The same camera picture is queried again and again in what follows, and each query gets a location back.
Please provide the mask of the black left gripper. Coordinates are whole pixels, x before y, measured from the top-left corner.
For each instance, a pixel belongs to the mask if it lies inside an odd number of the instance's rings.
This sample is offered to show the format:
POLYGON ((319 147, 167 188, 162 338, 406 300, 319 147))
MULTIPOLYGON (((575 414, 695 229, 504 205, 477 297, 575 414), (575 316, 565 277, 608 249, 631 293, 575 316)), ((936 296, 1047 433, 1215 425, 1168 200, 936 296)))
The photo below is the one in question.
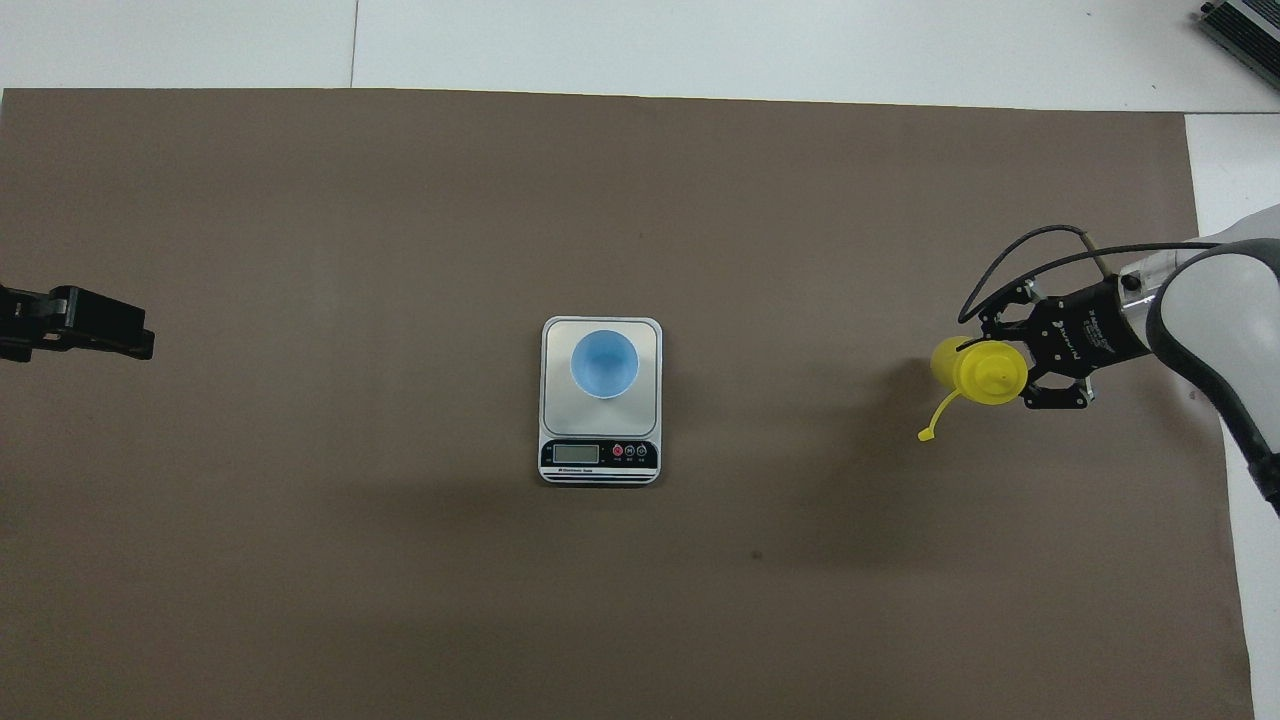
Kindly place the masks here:
POLYGON ((1 286, 1 359, 28 363, 44 341, 47 348, 73 348, 119 354, 133 359, 154 356, 155 333, 146 327, 146 311, 78 286, 58 286, 49 293, 47 329, 40 314, 46 296, 1 286))

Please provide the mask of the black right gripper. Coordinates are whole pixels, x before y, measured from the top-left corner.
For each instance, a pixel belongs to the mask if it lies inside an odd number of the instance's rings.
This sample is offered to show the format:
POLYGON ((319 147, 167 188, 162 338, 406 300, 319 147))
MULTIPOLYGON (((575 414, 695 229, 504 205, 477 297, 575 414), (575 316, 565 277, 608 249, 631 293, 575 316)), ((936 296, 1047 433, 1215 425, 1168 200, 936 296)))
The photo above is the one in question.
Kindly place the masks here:
POLYGON ((1036 282, 1020 282, 980 304, 982 336, 1027 336, 1030 320, 1033 372, 1041 375, 1021 391, 1025 407, 1085 409, 1094 400, 1088 375, 1151 354, 1123 310, 1116 281, 1042 299, 1036 282))

